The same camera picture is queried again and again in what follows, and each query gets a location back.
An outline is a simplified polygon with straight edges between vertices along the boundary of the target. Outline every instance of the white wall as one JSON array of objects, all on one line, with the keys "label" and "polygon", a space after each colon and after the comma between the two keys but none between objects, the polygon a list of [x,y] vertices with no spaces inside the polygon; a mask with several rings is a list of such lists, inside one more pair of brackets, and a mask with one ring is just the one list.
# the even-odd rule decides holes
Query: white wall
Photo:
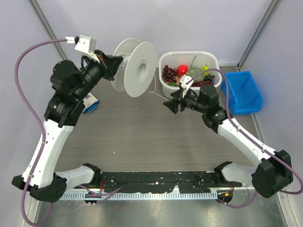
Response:
[{"label": "white wall", "polygon": [[[285,149],[294,169],[303,177],[303,1],[281,1],[245,62],[264,96],[256,114],[265,141]],[[299,189],[295,179],[293,191]],[[291,196],[303,213],[303,195]]]},{"label": "white wall", "polygon": [[[38,0],[57,37],[85,33],[112,54],[124,39],[169,51],[209,51],[238,63],[271,0]],[[67,50],[70,60],[79,55]]]},{"label": "white wall", "polygon": [[[40,137],[40,128],[23,104],[14,82],[14,67],[28,47],[49,38],[28,1],[4,1],[0,7],[0,225],[20,227],[21,190],[11,184],[24,172]],[[20,67],[20,83],[28,100],[43,117],[52,97],[50,76],[60,57],[52,45],[36,49]]]}]

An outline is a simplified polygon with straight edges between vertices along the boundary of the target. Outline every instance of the blue plastic bin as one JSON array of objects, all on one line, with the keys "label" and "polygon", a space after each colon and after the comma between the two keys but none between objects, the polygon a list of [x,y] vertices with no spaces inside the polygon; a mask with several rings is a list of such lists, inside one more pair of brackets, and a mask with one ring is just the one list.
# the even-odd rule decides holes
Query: blue plastic bin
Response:
[{"label": "blue plastic bin", "polygon": [[[229,85],[229,109],[233,115],[251,114],[261,110],[263,96],[249,71],[225,74]],[[226,97],[226,84],[221,90]]]}]

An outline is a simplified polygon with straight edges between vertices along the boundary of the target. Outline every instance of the metal floor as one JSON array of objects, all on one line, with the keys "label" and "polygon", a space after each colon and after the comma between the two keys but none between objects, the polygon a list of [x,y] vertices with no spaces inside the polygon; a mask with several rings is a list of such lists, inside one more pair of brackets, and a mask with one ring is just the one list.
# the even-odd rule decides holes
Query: metal floor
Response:
[{"label": "metal floor", "polygon": [[[253,195],[254,190],[235,190],[232,204],[246,204]],[[41,203],[35,222],[43,219],[48,206]],[[43,227],[287,226],[276,195],[271,199],[258,196],[242,209],[229,208],[214,200],[107,201],[95,207],[88,207],[83,201],[58,201],[52,212]]]},{"label": "metal floor", "polygon": [[[235,67],[221,67],[225,72]],[[162,94],[157,80],[156,93]],[[148,91],[154,90],[152,82]],[[225,106],[222,92],[221,105]],[[164,99],[145,92],[138,98],[116,92],[102,80],[92,91],[100,104],[83,114],[64,145],[56,171],[97,165],[102,171],[192,171],[213,170],[225,161],[251,165],[225,138],[207,128],[201,114],[186,109],[174,115],[162,105]],[[236,117],[257,136],[252,117]],[[245,204],[253,192],[236,191],[232,204]],[[59,201],[54,214],[66,214],[83,201]],[[41,203],[36,221],[48,205]],[[108,201],[82,207],[65,216],[52,216],[45,227],[282,227],[286,226],[277,197],[258,197],[251,206],[232,209],[216,201]]]},{"label": "metal floor", "polygon": [[[156,93],[163,95],[159,78],[157,82]],[[148,91],[153,90],[154,81]],[[101,80],[92,91],[100,104],[94,112],[80,117],[56,171],[78,168],[83,163],[105,172],[213,170],[225,161],[251,165],[233,144],[204,125],[200,113],[186,109],[174,115],[163,106],[164,99],[148,91],[131,98]],[[225,98],[218,91],[225,106]],[[237,116],[237,120],[257,136],[251,115]]]}]

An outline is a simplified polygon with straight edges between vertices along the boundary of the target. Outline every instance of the metal frame bar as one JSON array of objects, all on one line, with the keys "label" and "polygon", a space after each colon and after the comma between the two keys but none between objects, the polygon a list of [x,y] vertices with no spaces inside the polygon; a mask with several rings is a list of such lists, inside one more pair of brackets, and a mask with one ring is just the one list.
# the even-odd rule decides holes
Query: metal frame bar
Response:
[{"label": "metal frame bar", "polygon": [[[49,36],[50,39],[57,39],[55,33],[53,32],[52,27],[50,26],[50,24],[48,23],[43,11],[41,10],[38,2],[36,0],[28,0],[29,4],[31,5],[31,7],[33,8],[33,11],[36,13],[38,19],[40,20],[42,27],[44,28],[45,32],[47,33],[47,35]],[[54,43],[54,46],[56,48],[56,51],[58,52],[58,54],[60,55],[60,57],[63,60],[67,59],[67,56],[63,50],[63,48],[61,47],[61,45],[59,43]]]},{"label": "metal frame bar", "polygon": [[[99,192],[100,189],[91,189],[93,192]],[[88,196],[88,192],[83,189],[67,190],[60,198],[63,200],[85,200],[85,201],[98,201],[107,198]],[[180,193],[179,188],[176,186],[171,193],[116,193],[109,200],[112,201],[133,201],[133,200],[216,200],[218,194],[216,190],[206,193]]]},{"label": "metal frame bar", "polygon": [[250,52],[252,51],[254,45],[256,44],[257,40],[260,38],[264,28],[268,24],[269,20],[271,19],[272,15],[274,14],[275,10],[277,9],[281,0],[272,0],[268,9],[266,10],[263,18],[261,19],[257,30],[255,31],[254,35],[252,36],[248,46],[246,47],[244,54],[242,55],[239,63],[238,68],[241,70],[244,62],[246,61],[247,57],[249,56]]}]

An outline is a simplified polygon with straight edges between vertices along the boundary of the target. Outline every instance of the robotic arm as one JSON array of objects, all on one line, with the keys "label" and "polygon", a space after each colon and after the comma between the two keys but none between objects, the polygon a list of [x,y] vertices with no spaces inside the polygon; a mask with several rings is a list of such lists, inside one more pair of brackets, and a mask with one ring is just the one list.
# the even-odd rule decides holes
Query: robotic arm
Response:
[{"label": "robotic arm", "polygon": [[[82,68],[77,69],[69,60],[59,62],[53,68],[51,83],[55,94],[44,114],[45,146],[27,189],[30,195],[39,201],[56,202],[67,189],[84,183],[96,186],[102,177],[100,169],[88,163],[65,172],[54,172],[54,169],[63,145],[85,107],[83,99],[102,78],[110,81],[115,79],[114,75],[123,57],[108,56],[100,50],[95,50],[96,39],[87,35],[68,38],[68,43],[75,43],[75,49],[82,53]],[[226,110],[219,105],[219,94],[214,86],[203,85],[197,95],[190,89],[192,84],[190,80],[190,77],[182,77],[181,89],[172,93],[173,99],[163,104],[175,114],[179,106],[181,111],[189,108],[202,113],[205,125],[232,142],[254,165],[247,167],[231,162],[223,163],[216,168],[221,171],[221,177],[227,181],[252,184],[259,194],[266,198],[289,185],[293,181],[292,173],[264,153],[260,147],[291,166],[288,153],[284,150],[276,152],[267,147],[242,128],[234,118],[231,121]],[[249,135],[249,139],[243,135],[243,132]],[[42,136],[25,172],[13,178],[12,184],[17,188],[22,190],[25,188],[41,143]]]},{"label": "robotic arm", "polygon": [[219,94],[212,85],[203,85],[197,95],[190,89],[191,77],[183,76],[180,79],[180,90],[171,94],[172,100],[163,104],[174,114],[186,108],[202,113],[204,124],[211,128],[215,133],[228,139],[253,163],[253,167],[238,166],[231,162],[226,162],[217,167],[227,181],[236,181],[253,185],[258,193],[265,198],[269,198],[279,190],[288,186],[293,181],[292,173],[282,164],[274,160],[271,156],[264,153],[269,151],[291,167],[289,154],[281,150],[276,152],[273,148],[264,145],[261,141],[246,131],[231,116],[235,128],[225,109],[219,105]]},{"label": "robotic arm", "polygon": [[[69,60],[59,62],[53,68],[51,83],[55,94],[44,114],[45,146],[27,189],[39,201],[56,202],[67,189],[84,183],[97,185],[100,182],[100,169],[88,163],[65,172],[54,173],[54,168],[66,139],[85,107],[83,99],[102,78],[114,80],[123,61],[123,57],[107,56],[95,50],[96,39],[87,35],[69,38],[68,43],[75,43],[75,49],[82,53],[82,68],[77,69]],[[25,187],[41,142],[42,136],[25,172],[12,180],[12,184],[19,189]]]}]

